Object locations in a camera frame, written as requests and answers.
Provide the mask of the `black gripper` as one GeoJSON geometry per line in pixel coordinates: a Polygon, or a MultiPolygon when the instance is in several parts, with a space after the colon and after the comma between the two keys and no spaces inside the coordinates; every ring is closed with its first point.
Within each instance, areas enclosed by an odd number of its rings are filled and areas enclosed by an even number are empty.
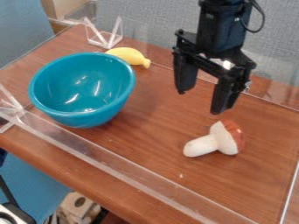
{"type": "Polygon", "coordinates": [[[218,78],[210,112],[219,115],[234,107],[240,93],[248,89],[250,74],[257,62],[242,52],[239,46],[223,52],[210,52],[196,45],[195,33],[180,29],[175,36],[172,67],[178,93],[183,95],[195,87],[200,70],[218,78]]]}

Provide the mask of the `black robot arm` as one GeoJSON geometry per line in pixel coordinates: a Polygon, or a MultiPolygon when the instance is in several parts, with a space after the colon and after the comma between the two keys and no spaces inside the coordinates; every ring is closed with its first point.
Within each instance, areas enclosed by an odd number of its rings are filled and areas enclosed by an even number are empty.
{"type": "Polygon", "coordinates": [[[198,31],[175,32],[174,79],[180,94],[194,88],[199,71],[219,79],[210,107],[218,115],[234,107],[257,68],[242,52],[254,4],[248,0],[199,0],[199,6],[198,31]]]}

